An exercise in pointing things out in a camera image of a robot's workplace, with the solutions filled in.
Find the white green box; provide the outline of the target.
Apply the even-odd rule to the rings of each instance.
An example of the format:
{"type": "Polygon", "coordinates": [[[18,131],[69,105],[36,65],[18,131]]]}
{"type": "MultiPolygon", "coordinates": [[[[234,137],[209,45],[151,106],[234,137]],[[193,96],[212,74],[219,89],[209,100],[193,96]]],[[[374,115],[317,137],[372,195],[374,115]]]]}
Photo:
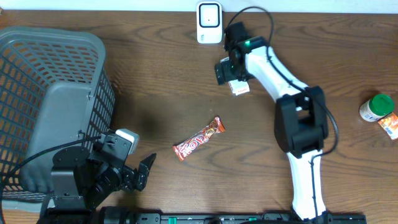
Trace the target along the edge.
{"type": "MultiPolygon", "coordinates": [[[[230,60],[229,57],[221,59],[220,62],[223,62],[226,60],[230,60]]],[[[230,81],[230,82],[226,82],[226,83],[229,85],[231,92],[235,95],[240,95],[240,94],[247,93],[250,91],[247,81],[241,82],[241,81],[234,80],[234,81],[230,81]]]]}

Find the red chocolate bar wrapper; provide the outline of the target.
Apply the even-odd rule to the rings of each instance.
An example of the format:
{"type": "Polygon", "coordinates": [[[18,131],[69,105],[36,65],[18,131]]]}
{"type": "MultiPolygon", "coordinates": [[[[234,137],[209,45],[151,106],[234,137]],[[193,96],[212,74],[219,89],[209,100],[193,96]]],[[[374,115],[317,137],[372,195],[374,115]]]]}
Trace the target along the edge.
{"type": "Polygon", "coordinates": [[[189,156],[198,146],[207,143],[212,135],[225,132],[223,123],[219,116],[216,116],[205,128],[197,132],[195,135],[186,139],[180,144],[174,145],[173,150],[178,159],[183,161],[189,156]]]}

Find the green lid jar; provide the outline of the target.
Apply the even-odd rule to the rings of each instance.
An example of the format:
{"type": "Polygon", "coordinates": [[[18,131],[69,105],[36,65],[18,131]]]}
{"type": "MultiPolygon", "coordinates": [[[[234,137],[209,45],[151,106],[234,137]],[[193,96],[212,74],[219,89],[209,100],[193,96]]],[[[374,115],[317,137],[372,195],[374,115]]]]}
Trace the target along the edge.
{"type": "Polygon", "coordinates": [[[359,114],[365,121],[375,122],[393,112],[395,103],[386,94],[378,94],[363,103],[359,108],[359,114]]]}

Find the orange snack packet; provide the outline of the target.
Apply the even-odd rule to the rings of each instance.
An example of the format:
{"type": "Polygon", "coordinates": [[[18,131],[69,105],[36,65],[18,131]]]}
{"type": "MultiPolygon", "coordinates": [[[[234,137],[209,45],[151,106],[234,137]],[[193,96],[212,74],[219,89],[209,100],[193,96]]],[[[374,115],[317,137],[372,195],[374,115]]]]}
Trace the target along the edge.
{"type": "Polygon", "coordinates": [[[392,140],[398,138],[398,117],[394,113],[380,119],[378,123],[392,140]]]}

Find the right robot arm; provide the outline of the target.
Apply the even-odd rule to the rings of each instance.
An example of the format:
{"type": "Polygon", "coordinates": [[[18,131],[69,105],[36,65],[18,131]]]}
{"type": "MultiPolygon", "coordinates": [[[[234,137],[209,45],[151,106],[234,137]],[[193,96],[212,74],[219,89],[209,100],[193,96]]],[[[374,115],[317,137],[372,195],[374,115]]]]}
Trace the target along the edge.
{"type": "Polygon", "coordinates": [[[261,36],[251,37],[242,22],[225,30],[228,59],[215,65],[219,85],[255,78],[275,103],[274,136],[292,173],[292,210],[301,221],[316,221],[326,211],[320,182],[320,155],[328,137],[325,96],[294,77],[261,36]]]}

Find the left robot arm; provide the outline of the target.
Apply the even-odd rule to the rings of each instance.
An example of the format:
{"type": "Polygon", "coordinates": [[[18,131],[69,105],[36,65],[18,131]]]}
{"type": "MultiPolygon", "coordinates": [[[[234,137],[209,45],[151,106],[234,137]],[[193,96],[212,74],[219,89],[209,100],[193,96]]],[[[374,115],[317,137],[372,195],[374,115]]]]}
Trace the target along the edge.
{"type": "Polygon", "coordinates": [[[139,136],[127,129],[98,136],[92,149],[69,146],[53,156],[53,194],[46,197],[39,223],[91,223],[96,208],[113,192],[142,191],[156,155],[126,165],[139,136]]]}

